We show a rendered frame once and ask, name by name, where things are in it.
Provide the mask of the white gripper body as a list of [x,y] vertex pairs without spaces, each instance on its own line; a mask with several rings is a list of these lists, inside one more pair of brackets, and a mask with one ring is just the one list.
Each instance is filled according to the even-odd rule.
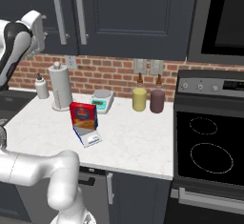
[[45,48],[46,34],[44,33],[42,15],[36,10],[33,10],[31,14],[33,17],[33,21],[31,24],[31,31],[33,34],[32,41],[31,41],[31,47],[32,47],[31,53],[33,55],[36,55]]

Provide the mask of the white digital scale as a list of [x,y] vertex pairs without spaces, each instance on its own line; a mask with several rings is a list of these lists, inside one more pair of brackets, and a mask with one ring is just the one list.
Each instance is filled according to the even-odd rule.
[[98,114],[106,114],[112,106],[113,99],[114,92],[100,89],[93,93],[90,103],[96,106]]

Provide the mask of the red boxed food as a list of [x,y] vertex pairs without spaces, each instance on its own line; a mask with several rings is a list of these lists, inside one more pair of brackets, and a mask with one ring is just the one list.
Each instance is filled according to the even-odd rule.
[[73,130],[85,148],[102,141],[97,131],[98,119],[95,105],[72,102],[70,112]]

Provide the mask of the dark cabinet door wide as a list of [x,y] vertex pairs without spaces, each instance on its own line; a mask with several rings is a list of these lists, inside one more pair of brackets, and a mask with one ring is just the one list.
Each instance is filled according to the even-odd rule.
[[186,58],[194,0],[83,0],[85,55],[180,61]]

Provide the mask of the dark lower cabinet door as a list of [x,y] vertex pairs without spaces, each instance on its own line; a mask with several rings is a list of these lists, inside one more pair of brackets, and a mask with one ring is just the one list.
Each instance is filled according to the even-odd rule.
[[112,173],[110,224],[164,224],[170,180]]

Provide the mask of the white soap bottle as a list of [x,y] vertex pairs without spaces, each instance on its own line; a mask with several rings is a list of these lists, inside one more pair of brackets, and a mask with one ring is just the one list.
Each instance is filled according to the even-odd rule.
[[40,73],[37,73],[35,88],[39,99],[47,99],[50,96],[47,81]]

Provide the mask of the white paper towel roll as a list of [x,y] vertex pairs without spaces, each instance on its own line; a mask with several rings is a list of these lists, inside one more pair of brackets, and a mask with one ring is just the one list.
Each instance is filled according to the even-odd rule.
[[70,104],[72,103],[71,82],[68,67],[56,61],[49,67],[49,73],[54,97],[52,108],[59,112],[68,111],[70,109]]

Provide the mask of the black sink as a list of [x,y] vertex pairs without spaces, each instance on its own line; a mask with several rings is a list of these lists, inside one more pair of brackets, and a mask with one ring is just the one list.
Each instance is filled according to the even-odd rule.
[[0,126],[5,126],[12,120],[36,95],[36,92],[0,92]]

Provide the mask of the yellow squeeze bottle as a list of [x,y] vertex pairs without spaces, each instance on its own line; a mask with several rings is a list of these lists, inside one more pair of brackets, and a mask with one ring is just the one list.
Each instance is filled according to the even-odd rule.
[[136,87],[132,91],[132,108],[143,112],[146,108],[147,91],[143,88],[142,74],[139,74]]

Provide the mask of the dark maroon squeeze bottle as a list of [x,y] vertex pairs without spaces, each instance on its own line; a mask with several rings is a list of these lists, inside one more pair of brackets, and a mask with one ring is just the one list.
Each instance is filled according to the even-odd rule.
[[161,113],[164,109],[165,92],[163,91],[161,75],[158,75],[155,88],[151,90],[150,110],[153,113]]

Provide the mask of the grey dishwasher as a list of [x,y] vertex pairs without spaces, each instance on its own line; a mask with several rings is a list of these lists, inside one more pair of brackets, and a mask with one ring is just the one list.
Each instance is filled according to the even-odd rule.
[[[88,180],[90,177],[95,178],[93,186],[78,183],[85,206],[94,216],[96,224],[110,224],[106,172],[86,167],[79,169],[78,180]],[[30,187],[16,186],[32,224],[50,224],[58,215],[58,211],[48,205],[49,182],[46,178]]]

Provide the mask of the black microwave oven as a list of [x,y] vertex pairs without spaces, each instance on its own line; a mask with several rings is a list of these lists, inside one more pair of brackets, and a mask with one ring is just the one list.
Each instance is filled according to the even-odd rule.
[[196,0],[190,62],[244,66],[244,0]]

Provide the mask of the black stove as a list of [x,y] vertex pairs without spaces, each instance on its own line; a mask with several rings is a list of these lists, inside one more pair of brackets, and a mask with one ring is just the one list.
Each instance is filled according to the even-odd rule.
[[173,103],[173,182],[164,224],[244,224],[180,204],[178,190],[244,201],[244,71],[180,71]]

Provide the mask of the grey wall outlet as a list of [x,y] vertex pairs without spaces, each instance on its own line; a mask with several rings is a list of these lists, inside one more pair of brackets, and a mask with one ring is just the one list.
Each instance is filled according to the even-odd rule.
[[150,75],[163,74],[163,60],[152,60],[150,64]]
[[146,59],[133,59],[133,72],[134,73],[147,73],[147,60]]
[[76,57],[74,55],[66,55],[65,62],[69,70],[77,69]]

